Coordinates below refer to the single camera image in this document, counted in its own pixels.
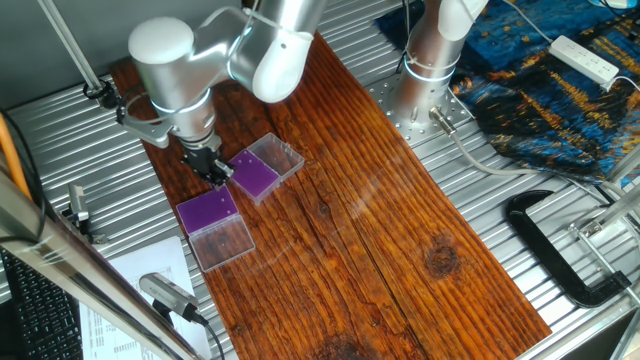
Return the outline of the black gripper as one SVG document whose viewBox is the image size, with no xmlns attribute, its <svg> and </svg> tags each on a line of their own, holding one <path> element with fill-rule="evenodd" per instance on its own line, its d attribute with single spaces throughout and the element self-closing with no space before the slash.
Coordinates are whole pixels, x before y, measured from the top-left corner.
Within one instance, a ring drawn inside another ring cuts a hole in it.
<svg viewBox="0 0 640 360">
<path fill-rule="evenodd" d="M 205 147 L 201 149 L 186 149 L 183 162 L 196 171 L 200 178 L 213 189 L 219 189 L 226 184 L 226 179 L 233 176 L 235 168 L 221 160 L 220 151 Z"/>
</svg>

